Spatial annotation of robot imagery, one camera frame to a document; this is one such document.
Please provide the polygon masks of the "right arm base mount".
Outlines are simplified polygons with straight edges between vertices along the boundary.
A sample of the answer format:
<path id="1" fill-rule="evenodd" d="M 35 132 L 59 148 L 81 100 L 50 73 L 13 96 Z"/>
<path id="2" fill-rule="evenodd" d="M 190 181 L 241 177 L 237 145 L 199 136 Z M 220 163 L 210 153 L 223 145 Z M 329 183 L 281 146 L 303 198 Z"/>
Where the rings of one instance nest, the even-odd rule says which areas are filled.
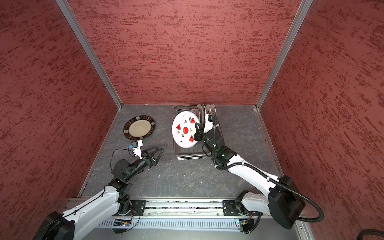
<path id="1" fill-rule="evenodd" d="M 244 213 L 241 201 L 223 200 L 222 205 L 224 216 L 242 216 Z"/>

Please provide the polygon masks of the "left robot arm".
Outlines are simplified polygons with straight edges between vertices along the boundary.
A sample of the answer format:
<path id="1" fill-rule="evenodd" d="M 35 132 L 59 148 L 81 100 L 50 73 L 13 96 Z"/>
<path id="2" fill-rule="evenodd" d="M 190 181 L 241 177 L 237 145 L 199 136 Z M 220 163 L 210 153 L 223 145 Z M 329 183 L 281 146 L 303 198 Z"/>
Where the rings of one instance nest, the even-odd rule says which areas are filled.
<path id="1" fill-rule="evenodd" d="M 163 148 L 150 148 L 139 151 L 139 158 L 132 164 L 125 159 L 117 161 L 112 169 L 113 179 L 100 193 L 68 211 L 49 214 L 34 239 L 81 240 L 115 214 L 133 216 L 135 208 L 130 201 L 130 181 L 145 169 L 156 166 L 163 152 Z"/>

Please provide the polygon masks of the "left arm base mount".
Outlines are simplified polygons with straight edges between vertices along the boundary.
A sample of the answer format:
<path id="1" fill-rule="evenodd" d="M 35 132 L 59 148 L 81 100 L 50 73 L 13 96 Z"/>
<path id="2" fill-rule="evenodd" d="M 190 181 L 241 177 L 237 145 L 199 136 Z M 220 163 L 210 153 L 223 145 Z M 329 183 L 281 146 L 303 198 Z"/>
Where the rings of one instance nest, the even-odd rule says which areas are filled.
<path id="1" fill-rule="evenodd" d="M 146 207 L 146 200 L 129 200 L 120 203 L 118 215 L 142 216 Z"/>

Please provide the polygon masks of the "plain grey white plate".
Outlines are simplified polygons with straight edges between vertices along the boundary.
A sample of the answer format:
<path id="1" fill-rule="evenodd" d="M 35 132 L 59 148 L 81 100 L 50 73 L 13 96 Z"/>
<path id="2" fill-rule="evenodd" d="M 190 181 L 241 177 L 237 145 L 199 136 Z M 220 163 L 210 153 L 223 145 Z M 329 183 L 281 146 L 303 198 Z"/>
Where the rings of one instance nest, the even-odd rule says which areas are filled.
<path id="1" fill-rule="evenodd" d="M 205 107 L 202 104 L 198 104 L 197 109 L 200 113 L 200 123 L 202 123 L 205 119 Z"/>

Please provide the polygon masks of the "dark striped rim plate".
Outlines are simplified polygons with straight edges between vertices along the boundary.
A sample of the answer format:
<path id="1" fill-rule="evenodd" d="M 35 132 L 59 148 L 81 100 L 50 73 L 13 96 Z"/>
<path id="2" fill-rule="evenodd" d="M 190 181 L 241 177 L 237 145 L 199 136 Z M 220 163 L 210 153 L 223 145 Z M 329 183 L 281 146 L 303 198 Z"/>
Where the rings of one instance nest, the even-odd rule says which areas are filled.
<path id="1" fill-rule="evenodd" d="M 130 119 L 124 126 L 124 136 L 132 141 L 148 138 L 156 128 L 156 122 L 150 116 L 140 115 Z"/>

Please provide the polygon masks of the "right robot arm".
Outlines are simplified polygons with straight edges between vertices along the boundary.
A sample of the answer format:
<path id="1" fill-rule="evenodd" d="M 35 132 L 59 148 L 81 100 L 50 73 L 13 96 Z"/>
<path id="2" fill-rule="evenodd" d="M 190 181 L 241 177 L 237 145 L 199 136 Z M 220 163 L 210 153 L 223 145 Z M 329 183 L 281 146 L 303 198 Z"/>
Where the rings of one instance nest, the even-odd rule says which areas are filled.
<path id="1" fill-rule="evenodd" d="M 224 143 L 221 133 L 212 128 L 204 132 L 204 126 L 196 123 L 195 140 L 202 141 L 212 155 L 214 166 L 220 171 L 228 171 L 256 187 L 266 198 L 267 203 L 247 204 L 243 195 L 241 205 L 249 212 L 267 212 L 283 228 L 291 229 L 305 208 L 303 197 L 299 196 L 297 186 L 288 176 L 278 177 L 269 174 L 245 161 Z"/>

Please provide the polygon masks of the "white watermelon pattern plate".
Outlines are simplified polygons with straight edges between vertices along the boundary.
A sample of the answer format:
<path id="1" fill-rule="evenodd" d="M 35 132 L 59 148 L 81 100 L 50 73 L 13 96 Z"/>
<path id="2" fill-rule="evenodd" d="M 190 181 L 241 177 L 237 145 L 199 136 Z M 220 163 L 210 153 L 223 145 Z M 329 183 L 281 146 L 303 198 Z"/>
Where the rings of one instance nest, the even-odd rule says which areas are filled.
<path id="1" fill-rule="evenodd" d="M 183 148 L 190 149 L 197 144 L 194 140 L 196 123 L 200 123 L 199 118 L 190 111 L 183 111 L 177 114 L 172 124 L 172 136 L 175 143 Z"/>

